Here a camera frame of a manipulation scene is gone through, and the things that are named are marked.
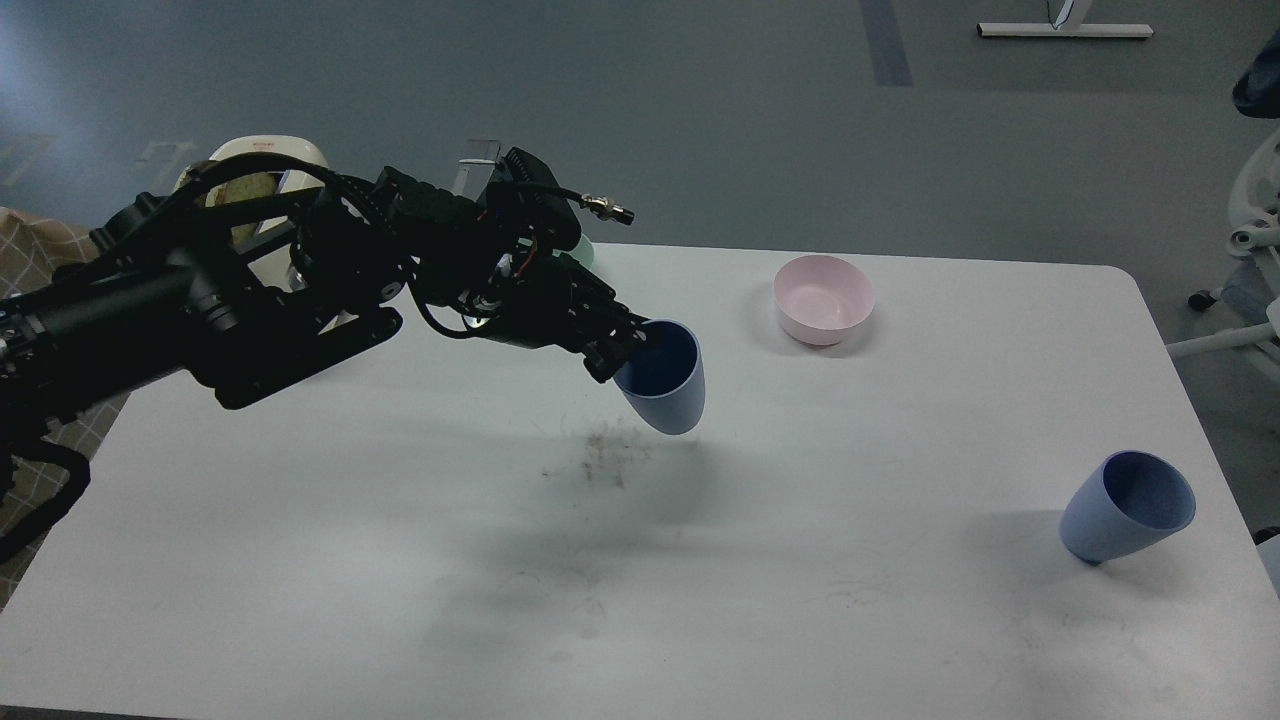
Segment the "pink bowl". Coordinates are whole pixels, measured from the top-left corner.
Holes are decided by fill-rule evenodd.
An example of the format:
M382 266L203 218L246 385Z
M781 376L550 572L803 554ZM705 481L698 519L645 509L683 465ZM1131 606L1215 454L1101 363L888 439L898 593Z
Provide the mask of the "pink bowl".
M778 322L788 336L809 345L836 345L872 314L872 281L831 255L805 255L773 277Z

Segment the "metal connector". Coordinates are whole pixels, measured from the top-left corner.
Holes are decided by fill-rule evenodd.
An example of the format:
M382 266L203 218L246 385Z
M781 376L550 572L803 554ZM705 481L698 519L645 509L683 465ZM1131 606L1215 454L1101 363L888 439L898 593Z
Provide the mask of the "metal connector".
M595 197L594 195L584 195L579 200L579 205L584 209L590 210L596 218L602 220L614 220L622 223L623 225L630 225L636 219L636 214L621 205L614 205L608 197Z

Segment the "bowl rim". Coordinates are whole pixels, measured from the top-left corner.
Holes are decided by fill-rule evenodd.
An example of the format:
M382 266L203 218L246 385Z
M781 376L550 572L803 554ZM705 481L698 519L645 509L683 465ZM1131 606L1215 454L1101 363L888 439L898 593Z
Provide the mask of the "bowl rim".
M861 313L861 316L858 316L855 320L852 320L849 324L842 324L842 325L838 325L838 327L835 327L835 328L823 328L823 327L818 327L818 325L812 325L812 324L809 324L809 323L806 323L806 322L796 318L794 314L791 314L787 310L787 306L782 302L782 297L780 297L780 295L778 295L778 279L783 275L783 273L787 272L788 268L791 268L792 272L794 272L797 263L813 263L815 260L826 263L826 264L835 263L835 264L838 264L842 268L847 268L847 269L852 270L852 275L851 277L852 277L852 283L854 284L865 284L865 287L867 287L867 290L869 291L869 295L870 295L870 302L867 304L865 311ZM791 322L796 323L797 325L804 327L806 329L818 331L818 332L826 332L826 333L846 332L846 331L856 328L858 325L860 325L861 323L864 323L867 320L867 318L870 316L872 310L876 309L876 286L872 284L870 278L867 277L867 273L864 273L861 270L861 268L859 268L858 265L850 263L849 260L845 260L844 258L836 258L835 255L826 255L826 254L800 255L799 258L792 258L791 260L787 260L786 263L783 263L783 265L781 268L778 268L778 270L773 274L773 304L774 304L774 306L777 306L777 309L783 315L786 315L786 318L788 320L791 320Z

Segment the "red wire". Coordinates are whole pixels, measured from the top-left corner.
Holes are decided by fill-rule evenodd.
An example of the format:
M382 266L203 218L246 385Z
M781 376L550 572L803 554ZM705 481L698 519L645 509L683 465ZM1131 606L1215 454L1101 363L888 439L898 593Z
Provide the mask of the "red wire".
M538 236L531 234L529 236L529 240L532 242L532 245L529 246L529 258L525 259L525 264L521 265L518 270L516 270L517 278L525 274L525 268L527 268L529 264L534 261L534 255L538 252Z

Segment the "chair wheel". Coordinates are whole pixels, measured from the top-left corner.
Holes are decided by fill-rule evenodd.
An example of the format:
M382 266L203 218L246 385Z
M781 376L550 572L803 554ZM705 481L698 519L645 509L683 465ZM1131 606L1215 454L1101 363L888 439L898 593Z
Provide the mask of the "chair wheel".
M1275 525L1262 528L1261 530L1253 533L1253 544L1262 544L1276 536L1280 536L1280 528Z
M1197 313L1203 313L1204 310L1208 310L1210 307L1213 306L1215 302L1217 302L1217 299L1210 295L1207 290L1194 292L1187 297L1187 306L1190 307L1192 310L1196 310Z

